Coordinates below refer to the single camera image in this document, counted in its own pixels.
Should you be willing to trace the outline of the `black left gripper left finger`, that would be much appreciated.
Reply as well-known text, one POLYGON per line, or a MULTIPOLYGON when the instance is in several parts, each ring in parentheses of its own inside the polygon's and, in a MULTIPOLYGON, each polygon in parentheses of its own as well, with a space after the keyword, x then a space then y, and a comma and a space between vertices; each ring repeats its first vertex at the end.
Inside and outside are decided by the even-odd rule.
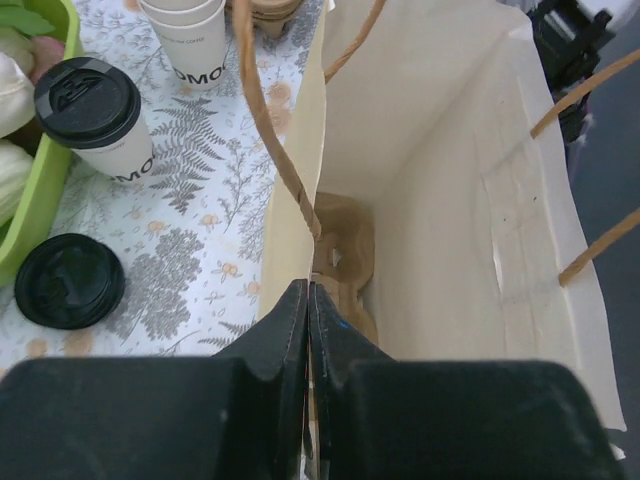
POLYGON ((1 383, 5 479, 296 479, 309 284, 209 357, 29 360, 1 383))

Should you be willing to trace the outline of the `stack of white paper cups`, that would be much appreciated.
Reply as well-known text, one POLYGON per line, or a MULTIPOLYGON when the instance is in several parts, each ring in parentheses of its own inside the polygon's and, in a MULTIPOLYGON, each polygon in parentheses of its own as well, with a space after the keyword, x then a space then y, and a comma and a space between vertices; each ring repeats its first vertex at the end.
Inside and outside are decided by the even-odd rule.
POLYGON ((221 0, 138 1, 178 79, 193 90, 213 89, 227 55, 221 0))

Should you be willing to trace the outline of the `black plastic cup lid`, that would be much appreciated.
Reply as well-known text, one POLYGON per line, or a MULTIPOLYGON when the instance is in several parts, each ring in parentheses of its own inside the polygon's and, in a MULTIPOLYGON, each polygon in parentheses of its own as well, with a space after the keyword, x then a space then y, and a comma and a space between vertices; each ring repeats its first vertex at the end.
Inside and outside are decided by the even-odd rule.
POLYGON ((96 149, 124 138, 141 117, 141 95, 119 68, 92 57, 63 60, 35 84, 35 117, 51 139, 96 149))

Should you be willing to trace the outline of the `white paper coffee cup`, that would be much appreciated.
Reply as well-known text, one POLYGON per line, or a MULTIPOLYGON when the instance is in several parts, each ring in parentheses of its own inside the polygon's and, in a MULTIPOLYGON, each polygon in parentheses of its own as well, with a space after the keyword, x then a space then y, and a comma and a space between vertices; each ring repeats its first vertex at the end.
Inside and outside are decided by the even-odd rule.
POLYGON ((98 172, 117 183, 139 183, 154 168, 153 143, 145 120, 139 117, 131 130, 111 145, 71 151, 98 172))

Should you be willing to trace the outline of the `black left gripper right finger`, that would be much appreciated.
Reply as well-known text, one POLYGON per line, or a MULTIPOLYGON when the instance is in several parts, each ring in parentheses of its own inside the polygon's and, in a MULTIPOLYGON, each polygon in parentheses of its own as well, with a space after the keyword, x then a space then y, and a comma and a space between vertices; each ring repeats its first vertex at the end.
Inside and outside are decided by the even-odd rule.
POLYGON ((399 361, 309 289, 323 479, 621 479, 582 384, 547 361, 399 361))

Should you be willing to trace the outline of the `brown pulp cup carrier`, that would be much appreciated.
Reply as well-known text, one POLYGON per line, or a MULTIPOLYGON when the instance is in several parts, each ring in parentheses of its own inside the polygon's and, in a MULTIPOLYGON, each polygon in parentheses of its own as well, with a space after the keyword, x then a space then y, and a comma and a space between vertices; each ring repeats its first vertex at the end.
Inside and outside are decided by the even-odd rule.
POLYGON ((324 1, 249 1, 253 25, 270 38, 306 35, 316 24, 324 1))
POLYGON ((316 215, 322 235, 315 243, 312 279, 324 286, 340 314, 373 344, 378 331, 361 293, 374 274, 374 224, 353 198, 320 192, 316 215))

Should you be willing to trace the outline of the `brown paper takeout bag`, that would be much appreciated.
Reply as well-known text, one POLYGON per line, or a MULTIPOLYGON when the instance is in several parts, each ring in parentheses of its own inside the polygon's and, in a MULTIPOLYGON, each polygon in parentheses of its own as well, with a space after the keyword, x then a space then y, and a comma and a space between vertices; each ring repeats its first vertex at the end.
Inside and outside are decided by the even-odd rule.
POLYGON ((320 14, 293 122, 276 136, 251 9, 233 5, 239 72, 278 178, 266 210, 261 313, 311 272, 326 200, 372 215, 364 303, 403 360, 547 360, 626 427, 603 294, 551 93, 517 8, 495 1, 366 1, 320 14))

